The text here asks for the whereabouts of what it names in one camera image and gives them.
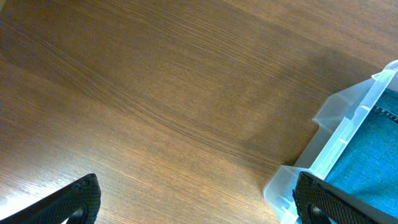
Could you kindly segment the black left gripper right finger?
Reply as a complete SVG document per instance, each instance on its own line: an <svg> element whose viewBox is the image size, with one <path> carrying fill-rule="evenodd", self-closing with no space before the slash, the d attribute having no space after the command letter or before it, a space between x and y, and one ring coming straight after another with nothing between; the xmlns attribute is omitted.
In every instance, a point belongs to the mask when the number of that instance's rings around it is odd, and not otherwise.
<svg viewBox="0 0 398 224"><path fill-rule="evenodd" d="M293 199L302 223L397 223L386 214L318 177L299 173Z"/></svg>

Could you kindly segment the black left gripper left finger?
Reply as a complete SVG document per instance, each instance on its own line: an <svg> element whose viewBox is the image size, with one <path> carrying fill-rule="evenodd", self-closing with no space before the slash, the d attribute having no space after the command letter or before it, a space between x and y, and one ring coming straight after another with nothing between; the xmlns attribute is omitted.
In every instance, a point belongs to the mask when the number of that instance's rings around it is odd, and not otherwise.
<svg viewBox="0 0 398 224"><path fill-rule="evenodd" d="M101 189L95 174L87 174L1 223L93 224L101 205Z"/></svg>

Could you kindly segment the dark blue jeans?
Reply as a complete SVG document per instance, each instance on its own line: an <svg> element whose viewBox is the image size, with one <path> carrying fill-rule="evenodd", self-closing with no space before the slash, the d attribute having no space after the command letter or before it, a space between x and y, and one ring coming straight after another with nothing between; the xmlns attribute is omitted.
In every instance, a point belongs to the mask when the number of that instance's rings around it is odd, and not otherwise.
<svg viewBox="0 0 398 224"><path fill-rule="evenodd" d="M397 216L396 91L384 91L325 182Z"/></svg>

